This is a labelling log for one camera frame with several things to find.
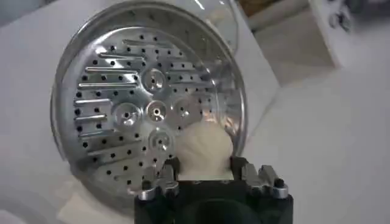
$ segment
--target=white surface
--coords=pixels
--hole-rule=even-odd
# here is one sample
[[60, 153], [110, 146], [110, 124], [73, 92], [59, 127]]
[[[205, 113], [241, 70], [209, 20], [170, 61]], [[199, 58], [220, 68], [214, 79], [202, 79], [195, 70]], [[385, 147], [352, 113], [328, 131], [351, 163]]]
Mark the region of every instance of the white surface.
[[[58, 211], [82, 189], [52, 139], [51, 86], [71, 37], [88, 18], [115, 2], [59, 0], [0, 29], [0, 206], [29, 224], [61, 223]], [[250, 102], [250, 133], [278, 84], [240, 16], [238, 24], [236, 60]]]
[[244, 156], [290, 187], [294, 223], [390, 223], [388, 58], [282, 87], [249, 140]]

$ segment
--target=black plastic mount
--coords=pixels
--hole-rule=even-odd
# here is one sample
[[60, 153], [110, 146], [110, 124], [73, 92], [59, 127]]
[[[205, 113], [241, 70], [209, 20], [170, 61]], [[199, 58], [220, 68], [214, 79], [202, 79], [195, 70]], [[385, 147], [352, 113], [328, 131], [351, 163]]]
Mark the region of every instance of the black plastic mount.
[[[292, 224], [292, 196], [275, 199], [270, 195], [248, 194], [247, 184], [241, 180], [241, 168], [246, 163], [244, 158], [231, 158], [233, 181], [179, 181], [176, 197], [167, 198], [157, 191], [151, 201], [136, 198], [135, 223]], [[178, 160], [175, 166], [180, 167]]]

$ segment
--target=metal perforated plate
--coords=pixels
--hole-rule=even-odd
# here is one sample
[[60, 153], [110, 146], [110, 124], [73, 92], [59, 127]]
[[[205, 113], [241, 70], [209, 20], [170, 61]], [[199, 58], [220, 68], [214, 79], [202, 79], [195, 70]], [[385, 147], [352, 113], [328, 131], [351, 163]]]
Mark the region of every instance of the metal perforated plate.
[[158, 176], [179, 150], [175, 137], [195, 122], [220, 124], [240, 153], [245, 107], [239, 70], [211, 28], [168, 4], [124, 2], [92, 18], [66, 48], [52, 127], [75, 174], [126, 201], [128, 188]]

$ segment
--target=white sponge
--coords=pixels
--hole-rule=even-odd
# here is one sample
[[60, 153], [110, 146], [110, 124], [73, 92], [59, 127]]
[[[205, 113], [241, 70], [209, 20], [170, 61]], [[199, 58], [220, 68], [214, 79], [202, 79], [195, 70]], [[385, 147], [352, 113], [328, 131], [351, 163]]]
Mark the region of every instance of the white sponge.
[[176, 141], [180, 180], [233, 180], [232, 140], [218, 124], [205, 121], [192, 124]]

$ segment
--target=white wall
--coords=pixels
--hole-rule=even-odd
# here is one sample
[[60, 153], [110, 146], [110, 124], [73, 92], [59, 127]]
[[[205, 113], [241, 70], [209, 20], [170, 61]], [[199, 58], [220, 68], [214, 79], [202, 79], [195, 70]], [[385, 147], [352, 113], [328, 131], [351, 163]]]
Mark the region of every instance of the white wall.
[[390, 23], [332, 32], [344, 67], [285, 84], [244, 156], [285, 178], [294, 223], [388, 224]]

